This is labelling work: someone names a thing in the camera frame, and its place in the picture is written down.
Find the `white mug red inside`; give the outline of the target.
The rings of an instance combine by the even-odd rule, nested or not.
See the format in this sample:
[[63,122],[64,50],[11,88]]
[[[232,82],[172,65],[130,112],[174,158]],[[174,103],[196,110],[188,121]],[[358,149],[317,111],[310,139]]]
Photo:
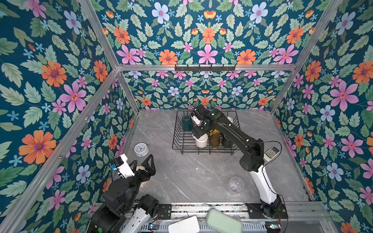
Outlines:
[[198,148],[207,147],[207,143],[208,143],[208,135],[207,134],[204,134],[204,135],[200,136],[199,138],[197,138],[196,136],[193,136],[193,138],[195,139],[195,144]]

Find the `dark green mug cream inside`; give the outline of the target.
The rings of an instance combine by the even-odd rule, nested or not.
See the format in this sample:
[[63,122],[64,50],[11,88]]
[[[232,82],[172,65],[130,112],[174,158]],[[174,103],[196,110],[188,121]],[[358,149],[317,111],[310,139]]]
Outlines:
[[193,128],[193,122],[191,119],[191,116],[189,115],[184,115],[182,117],[182,129],[185,132],[191,132]]

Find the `olive green glass tumbler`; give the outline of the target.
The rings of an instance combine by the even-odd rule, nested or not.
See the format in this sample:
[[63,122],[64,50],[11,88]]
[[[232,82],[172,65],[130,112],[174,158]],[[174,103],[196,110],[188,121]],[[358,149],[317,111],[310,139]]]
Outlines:
[[217,148],[220,145],[220,136],[219,135],[210,136],[209,142],[212,148]]

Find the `black mug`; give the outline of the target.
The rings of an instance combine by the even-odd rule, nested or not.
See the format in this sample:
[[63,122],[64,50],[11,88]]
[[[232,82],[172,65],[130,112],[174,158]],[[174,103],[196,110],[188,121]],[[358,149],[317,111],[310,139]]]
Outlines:
[[233,142],[230,139],[228,139],[226,136],[222,136],[221,144],[225,148],[233,147]]

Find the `clear glass tumbler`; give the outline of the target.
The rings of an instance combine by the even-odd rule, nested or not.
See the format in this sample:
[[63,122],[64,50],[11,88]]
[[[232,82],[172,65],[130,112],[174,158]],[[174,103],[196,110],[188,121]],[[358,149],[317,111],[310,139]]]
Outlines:
[[240,177],[232,177],[228,182],[229,191],[233,194],[239,194],[244,190],[244,181]]

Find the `yellow mug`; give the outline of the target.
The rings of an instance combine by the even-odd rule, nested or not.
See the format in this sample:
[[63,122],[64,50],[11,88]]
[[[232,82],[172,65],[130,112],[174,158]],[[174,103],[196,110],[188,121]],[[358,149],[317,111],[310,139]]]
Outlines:
[[211,130],[210,132],[209,132],[209,135],[210,136],[213,136],[213,135],[218,135],[220,132],[218,131],[218,130],[216,130],[216,129],[214,129],[214,130]]

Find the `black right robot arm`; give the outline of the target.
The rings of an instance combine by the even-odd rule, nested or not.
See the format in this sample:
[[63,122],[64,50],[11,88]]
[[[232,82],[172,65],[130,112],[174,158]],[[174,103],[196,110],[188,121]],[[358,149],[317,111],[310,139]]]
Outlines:
[[281,149],[273,154],[266,153],[265,141],[247,135],[218,109],[208,110],[203,105],[198,105],[191,111],[191,118],[195,123],[192,133],[196,139],[217,130],[240,149],[243,154],[240,166],[250,173],[259,191],[261,208],[258,211],[266,218],[279,215],[285,205],[269,180],[266,166],[280,155]]

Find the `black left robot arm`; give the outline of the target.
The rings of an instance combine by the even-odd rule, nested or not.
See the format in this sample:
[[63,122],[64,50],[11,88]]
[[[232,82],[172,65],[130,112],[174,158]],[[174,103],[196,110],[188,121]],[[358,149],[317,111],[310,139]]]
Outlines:
[[[159,201],[153,196],[146,194],[135,204],[141,184],[156,174],[153,155],[150,154],[141,164],[142,170],[136,170],[136,160],[131,163],[127,160],[122,154],[110,161],[110,167],[118,172],[119,178],[103,194],[104,202],[91,217],[88,233],[118,233],[123,225],[123,233],[136,233],[147,220],[157,215]],[[131,210],[134,213],[125,224],[126,214]]]

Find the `beige alarm clock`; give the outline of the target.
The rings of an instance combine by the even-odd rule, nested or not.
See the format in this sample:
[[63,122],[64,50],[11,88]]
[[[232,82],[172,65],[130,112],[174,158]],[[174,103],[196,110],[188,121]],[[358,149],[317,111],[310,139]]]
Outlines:
[[147,172],[147,170],[146,170],[145,167],[143,167],[143,166],[137,166],[136,171],[140,171],[140,170]]

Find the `small white round timer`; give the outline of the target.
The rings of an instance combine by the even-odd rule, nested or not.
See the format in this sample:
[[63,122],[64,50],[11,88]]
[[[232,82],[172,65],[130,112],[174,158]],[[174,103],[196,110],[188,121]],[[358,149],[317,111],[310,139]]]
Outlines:
[[137,157],[145,157],[149,153],[149,148],[145,143],[138,143],[134,147],[134,153]]

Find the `white rectangular box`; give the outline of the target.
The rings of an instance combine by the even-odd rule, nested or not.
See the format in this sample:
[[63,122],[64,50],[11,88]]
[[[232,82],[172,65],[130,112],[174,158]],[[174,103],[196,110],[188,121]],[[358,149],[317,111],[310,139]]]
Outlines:
[[199,233],[200,226],[196,216],[191,216],[168,227],[169,233]]

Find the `pale green rectangular box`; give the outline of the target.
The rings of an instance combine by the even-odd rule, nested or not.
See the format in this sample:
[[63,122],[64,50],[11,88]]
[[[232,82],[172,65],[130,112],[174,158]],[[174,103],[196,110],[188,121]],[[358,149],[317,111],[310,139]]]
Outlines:
[[218,233],[242,233],[242,222],[216,209],[210,209],[206,216],[206,224]]

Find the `black wall hook rail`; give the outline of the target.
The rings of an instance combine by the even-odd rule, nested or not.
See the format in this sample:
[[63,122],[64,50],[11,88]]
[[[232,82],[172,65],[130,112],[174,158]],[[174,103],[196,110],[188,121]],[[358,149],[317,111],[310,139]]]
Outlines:
[[191,72],[200,72],[200,71],[212,71],[212,72],[221,72],[221,71],[235,71],[236,65],[175,65],[175,71],[191,71]]

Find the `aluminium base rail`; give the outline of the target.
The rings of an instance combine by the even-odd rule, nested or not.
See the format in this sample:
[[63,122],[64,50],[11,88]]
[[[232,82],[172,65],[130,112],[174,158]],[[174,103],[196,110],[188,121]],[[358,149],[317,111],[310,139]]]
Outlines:
[[265,217],[259,202],[164,203],[159,207],[160,220],[196,216],[202,220],[210,209],[216,209],[241,221],[329,221],[331,217],[321,202],[285,202],[273,218]]

